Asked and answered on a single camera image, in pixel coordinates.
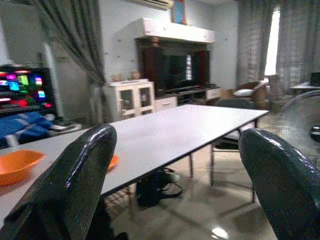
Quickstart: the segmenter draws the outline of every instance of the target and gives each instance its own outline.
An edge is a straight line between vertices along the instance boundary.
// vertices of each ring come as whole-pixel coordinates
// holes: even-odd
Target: blue blanket
[[[12,139],[19,144],[50,136],[50,126],[40,113],[33,111],[0,118],[0,149],[9,147]]]

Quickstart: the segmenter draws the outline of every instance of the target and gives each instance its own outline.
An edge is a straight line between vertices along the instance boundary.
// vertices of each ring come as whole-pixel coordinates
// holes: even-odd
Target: electric fan
[[[320,169],[320,90],[293,98],[278,116],[279,135]]]

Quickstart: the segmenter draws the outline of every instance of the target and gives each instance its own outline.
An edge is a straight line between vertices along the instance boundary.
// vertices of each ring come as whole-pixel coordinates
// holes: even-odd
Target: bag
[[[146,177],[136,184],[136,199],[137,203],[141,207],[153,207],[159,204],[161,199],[177,198],[183,192],[181,186],[179,186],[172,175],[175,171],[169,168],[164,168],[157,171],[155,174]],[[180,191],[177,193],[166,194],[169,190],[167,185],[175,185]]]

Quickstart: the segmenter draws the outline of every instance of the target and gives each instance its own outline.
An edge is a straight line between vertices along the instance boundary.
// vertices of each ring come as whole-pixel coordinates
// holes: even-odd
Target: curtain
[[[276,71],[285,93],[319,71],[319,6],[316,8],[313,0],[280,2]]]
[[[98,0],[29,0],[53,37],[87,73],[94,123],[101,123],[105,83]]]
[[[240,0],[237,86],[263,80],[274,11],[273,0]]]

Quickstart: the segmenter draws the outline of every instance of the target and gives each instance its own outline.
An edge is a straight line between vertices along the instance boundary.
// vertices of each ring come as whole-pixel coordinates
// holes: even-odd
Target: cushion
[[[239,89],[233,92],[236,97],[250,97],[254,91],[252,89]]]

